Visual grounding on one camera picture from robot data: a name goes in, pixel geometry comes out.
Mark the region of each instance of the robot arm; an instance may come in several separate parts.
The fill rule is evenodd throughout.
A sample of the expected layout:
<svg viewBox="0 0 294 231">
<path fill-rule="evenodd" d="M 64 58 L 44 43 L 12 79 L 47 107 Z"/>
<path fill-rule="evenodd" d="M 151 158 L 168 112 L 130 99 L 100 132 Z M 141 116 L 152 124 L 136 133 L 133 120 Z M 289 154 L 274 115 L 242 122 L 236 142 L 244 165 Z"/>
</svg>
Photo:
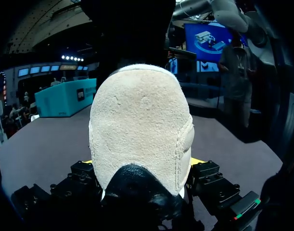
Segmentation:
<svg viewBox="0 0 294 231">
<path fill-rule="evenodd" d="M 214 18 L 225 27 L 245 33 L 255 46 L 264 47 L 266 45 L 265 31 L 250 17 L 240 12 L 234 0 L 180 1 L 176 5 L 172 20 L 176 21 L 207 12 L 213 12 Z"/>
</svg>

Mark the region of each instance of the booth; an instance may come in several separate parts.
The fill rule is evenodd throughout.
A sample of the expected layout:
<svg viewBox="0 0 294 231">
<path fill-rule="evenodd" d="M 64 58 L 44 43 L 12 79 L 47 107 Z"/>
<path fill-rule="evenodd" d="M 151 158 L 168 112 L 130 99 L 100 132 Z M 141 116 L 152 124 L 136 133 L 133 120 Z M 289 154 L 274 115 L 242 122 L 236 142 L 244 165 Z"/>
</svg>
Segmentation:
<svg viewBox="0 0 294 231">
<path fill-rule="evenodd" d="M 96 79 L 61 83 L 35 94 L 40 117 L 70 117 L 93 102 Z"/>
</svg>

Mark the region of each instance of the monitor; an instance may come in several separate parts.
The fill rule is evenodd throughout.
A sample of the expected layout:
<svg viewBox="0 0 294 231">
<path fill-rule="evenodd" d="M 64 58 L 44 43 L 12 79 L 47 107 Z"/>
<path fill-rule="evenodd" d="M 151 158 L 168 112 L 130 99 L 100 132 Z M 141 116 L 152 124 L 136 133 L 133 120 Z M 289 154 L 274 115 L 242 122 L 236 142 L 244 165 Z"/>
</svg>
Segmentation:
<svg viewBox="0 0 294 231">
<path fill-rule="evenodd" d="M 39 66 L 30 68 L 30 73 L 31 74 L 39 73 L 39 71 L 40 71 L 40 67 Z"/>
<path fill-rule="evenodd" d="M 232 35 L 217 23 L 184 24 L 186 50 L 196 53 L 197 60 L 218 62 L 223 48 L 231 43 Z"/>
<path fill-rule="evenodd" d="M 211 63 L 211 62 L 200 62 L 200 71 L 201 72 L 217 72 L 218 67 L 217 63 Z"/>
<path fill-rule="evenodd" d="M 26 76 L 26 75 L 28 75 L 28 72 L 29 72 L 29 68 L 20 69 L 20 70 L 18 71 L 18 76 L 19 76 L 19 77 L 20 77 L 20 76 Z"/>
<path fill-rule="evenodd" d="M 170 72 L 172 74 L 177 74 L 178 73 L 178 60 L 176 58 L 170 59 Z"/>
<path fill-rule="evenodd" d="M 197 61 L 196 68 L 197 68 L 197 72 L 200 72 L 200 61 Z"/>
<path fill-rule="evenodd" d="M 50 71 L 50 66 L 43 66 L 41 68 L 41 72 L 47 72 L 47 71 Z"/>
<path fill-rule="evenodd" d="M 55 66 L 51 66 L 51 71 L 58 71 L 59 70 L 59 66 L 55 65 Z"/>
<path fill-rule="evenodd" d="M 61 71 L 68 71 L 68 70 L 76 70 L 76 65 L 61 65 L 60 70 Z"/>
</svg>

